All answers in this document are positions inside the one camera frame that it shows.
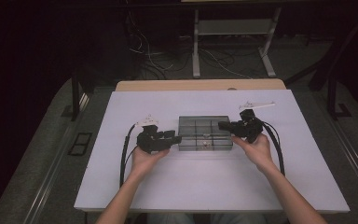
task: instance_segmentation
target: hand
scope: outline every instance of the hand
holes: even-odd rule
[[[258,135],[252,144],[247,140],[243,141],[237,136],[233,136],[231,139],[245,151],[249,160],[253,162],[261,172],[265,172],[270,168],[278,169],[271,157],[269,139],[264,134],[261,133]]]
[[[170,152],[169,149],[162,150],[156,154],[148,154],[136,147],[132,153],[132,167],[130,175],[142,181],[149,174],[156,163]]]

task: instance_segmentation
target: person's left hand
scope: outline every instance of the person's left hand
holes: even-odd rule
[[[162,150],[156,154],[148,154],[139,147],[136,147],[132,153],[132,167],[130,175],[143,180],[149,174],[156,163],[170,152],[169,149]]]

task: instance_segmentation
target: person's right hand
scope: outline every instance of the person's right hand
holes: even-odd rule
[[[264,173],[268,169],[278,169],[271,158],[269,139],[264,134],[261,133],[258,135],[252,144],[237,136],[232,136],[231,139],[245,151],[249,160],[253,162],[261,172]]]

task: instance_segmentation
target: forearm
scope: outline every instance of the forearm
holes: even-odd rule
[[[292,224],[327,223],[278,169],[263,172]]]
[[[141,180],[139,177],[129,175],[116,196],[108,204],[97,220],[97,224],[122,224],[126,220],[133,196]]]

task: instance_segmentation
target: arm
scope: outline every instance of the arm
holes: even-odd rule
[[[167,149],[150,155],[137,147],[132,154],[132,167],[127,180],[118,190],[110,204],[106,206],[96,223],[124,223],[139,184],[150,173],[159,159],[165,157],[168,152],[169,150]]]
[[[264,134],[260,134],[252,144],[243,141],[239,137],[232,137],[232,141],[243,148],[249,160],[266,176],[290,223],[327,223],[284,175],[281,174],[278,167],[272,161],[269,140]]]

